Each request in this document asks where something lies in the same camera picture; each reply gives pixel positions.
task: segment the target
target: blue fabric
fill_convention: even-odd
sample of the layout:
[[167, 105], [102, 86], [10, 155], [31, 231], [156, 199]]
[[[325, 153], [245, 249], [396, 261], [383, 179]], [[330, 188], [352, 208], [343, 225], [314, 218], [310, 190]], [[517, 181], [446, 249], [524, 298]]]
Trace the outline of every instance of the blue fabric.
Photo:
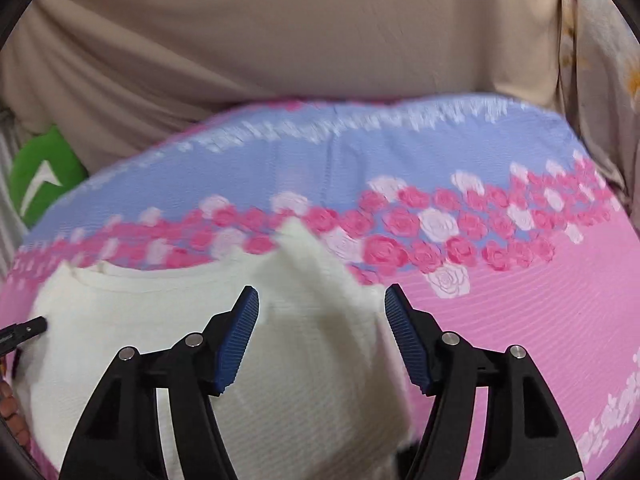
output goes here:
[[353, 208], [381, 174], [425, 190], [454, 189], [457, 170], [508, 188], [512, 161], [542, 174], [552, 157], [571, 168], [583, 147], [565, 120], [500, 96], [473, 94], [397, 105], [253, 106], [104, 170], [59, 200], [27, 243], [101, 228], [109, 216], [137, 221], [149, 207], [175, 221], [206, 196], [239, 210], [270, 210], [293, 191], [313, 205]]

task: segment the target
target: white arrow logo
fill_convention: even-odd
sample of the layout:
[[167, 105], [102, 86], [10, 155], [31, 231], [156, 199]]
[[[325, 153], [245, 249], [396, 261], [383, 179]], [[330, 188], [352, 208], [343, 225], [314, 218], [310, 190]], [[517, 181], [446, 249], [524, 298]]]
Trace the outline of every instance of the white arrow logo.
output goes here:
[[27, 209], [33, 202], [38, 190], [42, 187], [45, 182], [49, 182], [54, 186], [62, 187], [62, 183], [56, 177], [56, 174], [53, 173], [53, 169], [49, 164], [48, 160], [43, 160], [36, 171], [36, 174], [33, 175], [31, 182], [29, 183], [29, 187], [27, 188], [27, 192], [24, 194], [22, 199], [22, 205], [20, 206], [20, 216], [24, 217], [24, 214], [27, 212]]

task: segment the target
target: white rose pattern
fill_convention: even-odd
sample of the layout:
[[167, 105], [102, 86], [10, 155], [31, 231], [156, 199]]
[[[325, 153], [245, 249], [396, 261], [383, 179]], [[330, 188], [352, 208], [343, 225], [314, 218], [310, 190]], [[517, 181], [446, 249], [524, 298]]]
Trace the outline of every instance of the white rose pattern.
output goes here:
[[451, 183], [456, 186], [461, 193], [469, 190], [475, 191], [479, 195], [484, 195], [484, 186], [480, 177], [467, 173], [466, 171], [457, 171], [451, 175]]
[[309, 200], [293, 191], [284, 191], [271, 197], [271, 209], [275, 213], [282, 213], [287, 209], [298, 216], [304, 216], [309, 211]]
[[507, 215], [522, 231], [531, 231], [535, 227], [533, 216], [528, 209], [520, 209], [515, 204], [510, 204]]
[[545, 198], [548, 204], [551, 206], [551, 209], [553, 209], [554, 211], [559, 212], [564, 208], [564, 200], [562, 200], [562, 197], [555, 189], [547, 187], [545, 189]]
[[71, 236], [69, 237], [69, 241], [73, 244], [79, 244], [82, 240], [84, 240], [85, 231], [83, 228], [78, 227], [71, 231]]
[[124, 220], [122, 215], [112, 215], [109, 218], [107, 218], [107, 221], [104, 223], [104, 227], [105, 229], [113, 229], [114, 227], [116, 227], [116, 225], [118, 225], [119, 223], [121, 223]]
[[589, 202], [595, 202], [596, 197], [590, 187], [580, 184], [580, 191], [589, 199]]
[[202, 211], [202, 215], [206, 219], [211, 219], [217, 210], [223, 209], [228, 205], [229, 200], [220, 195], [207, 196], [205, 199], [200, 201], [200, 204], [198, 204]]
[[401, 178], [388, 175], [381, 175], [373, 180], [369, 180], [368, 184], [373, 191], [384, 195], [389, 202], [398, 200], [398, 192], [407, 186], [406, 182]]
[[612, 196], [611, 200], [609, 200], [609, 203], [611, 204], [613, 211], [615, 211], [616, 213], [622, 211], [622, 204], [616, 197]]
[[118, 251], [118, 246], [120, 245], [117, 238], [109, 238], [98, 253], [98, 260], [108, 260], [109, 258], [113, 258]]
[[233, 227], [222, 229], [213, 240], [211, 256], [217, 260], [221, 260], [227, 256], [234, 247], [241, 245], [245, 239], [246, 234], [240, 229]]
[[582, 163], [584, 161], [584, 155], [580, 153], [578, 150], [574, 150], [574, 160]]
[[529, 170], [525, 168], [522, 164], [518, 164], [517, 162], [512, 162], [509, 171], [513, 176], [518, 177], [525, 184], [529, 183]]
[[598, 170], [594, 171], [593, 174], [596, 177], [596, 181], [600, 189], [605, 189], [607, 187], [607, 181], [604, 180], [604, 177], [600, 174]]
[[554, 161], [554, 160], [548, 160], [546, 162], [545, 169], [550, 174], [552, 174], [553, 176], [558, 176], [558, 175], [565, 176], [566, 175], [566, 171], [564, 170], [562, 165], [559, 164], [558, 162]]
[[608, 394], [599, 423], [595, 418], [592, 419], [589, 429], [575, 441], [583, 465], [588, 464], [592, 456], [600, 456], [605, 450], [609, 444], [607, 439], [609, 431], [630, 422], [636, 422], [637, 418], [632, 415], [640, 399], [640, 349], [633, 355], [633, 361], [638, 370], [634, 370], [626, 379], [626, 388], [619, 397]]
[[149, 265], [162, 265], [171, 250], [171, 245], [164, 238], [157, 238], [146, 247], [146, 262]]
[[567, 224], [564, 229], [564, 234], [566, 234], [569, 237], [569, 240], [576, 245], [581, 244], [584, 240], [584, 236], [576, 224]]
[[153, 227], [157, 225], [160, 219], [162, 218], [162, 211], [160, 211], [157, 207], [150, 207], [145, 209], [140, 216], [138, 217], [138, 221], [142, 225], [146, 225], [147, 227]]
[[432, 242], [443, 243], [452, 236], [458, 236], [458, 222], [455, 217], [432, 207], [418, 213], [420, 227]]
[[458, 298], [471, 291], [469, 273], [465, 266], [447, 260], [435, 272], [424, 275], [436, 296], [443, 300]]
[[345, 262], [362, 262], [362, 240], [351, 238], [347, 232], [337, 227], [322, 237], [329, 250]]

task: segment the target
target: pink rose pattern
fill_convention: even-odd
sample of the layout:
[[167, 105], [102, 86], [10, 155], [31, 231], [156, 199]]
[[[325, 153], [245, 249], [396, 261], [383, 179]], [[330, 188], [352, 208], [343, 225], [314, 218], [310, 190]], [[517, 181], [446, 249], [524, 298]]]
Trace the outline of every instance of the pink rose pattern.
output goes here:
[[[547, 203], [546, 189], [562, 197], [562, 210]], [[238, 210], [224, 197], [217, 197], [212, 211], [197, 207], [176, 221], [148, 208], [137, 222], [115, 215], [92, 234], [77, 228], [49, 244], [23, 247], [9, 279], [37, 286], [62, 260], [89, 266], [101, 258], [125, 267], [153, 269], [211, 262], [233, 246], [249, 254], [266, 254], [277, 247], [273, 234], [290, 217], [300, 218], [321, 239], [342, 229], [362, 252], [353, 260], [358, 263], [350, 262], [348, 269], [365, 285], [379, 283], [403, 267], [431, 274], [447, 260], [506, 272], [527, 269], [536, 260], [551, 262], [556, 248], [550, 234], [564, 232], [569, 224], [584, 230], [608, 222], [612, 197], [607, 187], [600, 187], [590, 160], [577, 161], [573, 173], [558, 176], [529, 171], [523, 179], [512, 174], [507, 188], [485, 184], [484, 194], [408, 185], [398, 190], [398, 200], [391, 204], [382, 193], [369, 189], [361, 193], [355, 208], [341, 212], [312, 204], [299, 208], [298, 213], [281, 207]], [[514, 224], [508, 216], [511, 205], [529, 211], [533, 229], [524, 232]], [[425, 238], [418, 214], [426, 208], [452, 215], [459, 233], [439, 243]]]

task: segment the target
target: pink fabric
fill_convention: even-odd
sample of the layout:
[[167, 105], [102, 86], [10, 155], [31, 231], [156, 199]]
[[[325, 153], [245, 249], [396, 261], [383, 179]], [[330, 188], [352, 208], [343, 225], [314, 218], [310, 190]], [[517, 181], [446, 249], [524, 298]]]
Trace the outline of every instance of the pink fabric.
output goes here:
[[[590, 161], [578, 160], [573, 173], [524, 176], [512, 178], [509, 189], [482, 188], [475, 176], [457, 172], [460, 192], [379, 176], [342, 213], [293, 192], [271, 197], [269, 212], [237, 208], [219, 195], [178, 221], [150, 207], [136, 223], [114, 216], [92, 234], [76, 228], [67, 238], [22, 248], [0, 303], [33, 304], [62, 258], [166, 269], [208, 262], [238, 245], [263, 254], [276, 247], [273, 229], [296, 215], [361, 283], [400, 283], [414, 307], [475, 346], [527, 348], [588, 477], [595, 476], [639, 416], [640, 244]], [[413, 386], [409, 398], [419, 436], [431, 401]], [[485, 413], [481, 394], [463, 480], [474, 477]]]

